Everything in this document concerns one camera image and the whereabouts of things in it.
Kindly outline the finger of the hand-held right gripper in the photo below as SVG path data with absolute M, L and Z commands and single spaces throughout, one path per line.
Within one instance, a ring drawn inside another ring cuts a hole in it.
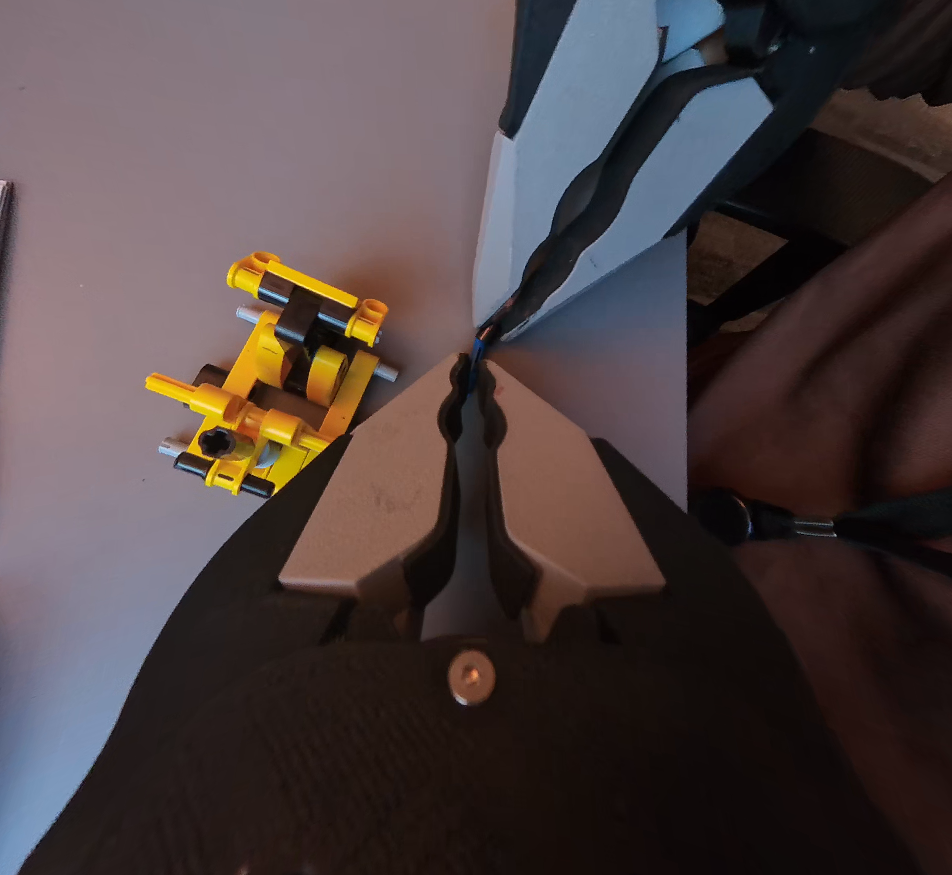
M 660 63 L 657 0 L 577 0 L 514 137 L 495 135 L 472 281 L 480 327 L 518 284 L 569 183 L 602 152 Z
M 637 97 L 601 154 L 569 183 L 518 284 L 494 311 L 512 340 L 664 239 L 767 120 L 753 67 L 666 75 Z

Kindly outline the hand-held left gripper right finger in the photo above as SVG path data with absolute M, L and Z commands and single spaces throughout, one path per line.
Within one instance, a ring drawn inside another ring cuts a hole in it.
M 568 607 L 662 592 L 665 580 L 587 433 L 492 361 L 478 397 L 490 454 L 490 578 L 544 642 Z

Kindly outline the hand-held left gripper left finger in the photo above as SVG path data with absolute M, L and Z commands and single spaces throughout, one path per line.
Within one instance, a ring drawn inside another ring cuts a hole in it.
M 452 354 L 353 430 L 281 585 L 422 611 L 455 567 L 456 442 L 470 359 Z

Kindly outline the person's right forearm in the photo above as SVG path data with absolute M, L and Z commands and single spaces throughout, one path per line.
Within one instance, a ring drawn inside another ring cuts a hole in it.
M 951 103 L 951 0 L 900 0 L 840 84 L 874 98 Z

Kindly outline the yellow lego model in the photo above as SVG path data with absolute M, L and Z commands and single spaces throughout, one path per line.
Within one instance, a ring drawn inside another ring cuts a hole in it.
M 207 488 L 269 499 L 348 432 L 375 378 L 396 381 L 373 352 L 388 309 L 266 251 L 233 262 L 227 283 L 256 301 L 236 311 L 250 332 L 228 368 L 205 365 L 190 383 L 147 378 L 148 391 L 200 417 L 158 452 Z

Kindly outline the lego instruction booklet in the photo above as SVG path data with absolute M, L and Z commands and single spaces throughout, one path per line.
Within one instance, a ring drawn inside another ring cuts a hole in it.
M 1 181 L 1 224 L 0 224 L 0 263 L 1 263 L 1 302 L 6 289 L 6 273 L 11 248 L 11 236 L 15 212 L 15 185 L 10 180 Z

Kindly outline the black office chair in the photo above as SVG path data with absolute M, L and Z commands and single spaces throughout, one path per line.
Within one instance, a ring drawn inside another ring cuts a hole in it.
M 782 246 L 712 303 L 687 302 L 687 347 L 787 298 L 931 187 L 899 162 L 805 131 L 764 173 L 713 208 Z

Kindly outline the black badge reel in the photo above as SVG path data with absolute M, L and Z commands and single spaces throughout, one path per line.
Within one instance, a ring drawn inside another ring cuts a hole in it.
M 950 576 L 950 552 L 932 543 L 951 536 L 951 488 L 870 504 L 833 517 L 799 516 L 726 488 L 693 493 L 688 512 L 730 547 L 816 538 L 913 563 Z

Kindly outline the person's torso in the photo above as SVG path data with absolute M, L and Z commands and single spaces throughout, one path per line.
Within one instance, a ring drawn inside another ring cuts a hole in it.
M 688 482 L 884 534 L 743 544 L 864 786 L 950 873 L 951 182 L 702 347 Z

